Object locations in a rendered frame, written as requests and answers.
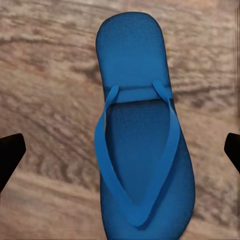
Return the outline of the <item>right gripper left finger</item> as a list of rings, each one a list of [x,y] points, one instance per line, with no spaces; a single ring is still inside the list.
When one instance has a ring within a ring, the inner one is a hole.
[[[21,133],[0,139],[0,193],[26,152]]]

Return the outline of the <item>sandal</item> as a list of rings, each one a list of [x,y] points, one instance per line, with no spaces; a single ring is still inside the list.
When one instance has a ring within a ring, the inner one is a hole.
[[[95,47],[105,101],[94,148],[106,237],[179,240],[196,186],[162,30],[148,13],[118,13],[101,24]]]

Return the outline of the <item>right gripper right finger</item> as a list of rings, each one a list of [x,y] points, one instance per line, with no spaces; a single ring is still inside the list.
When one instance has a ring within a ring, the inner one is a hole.
[[[240,135],[229,133],[227,135],[224,151],[240,173]]]

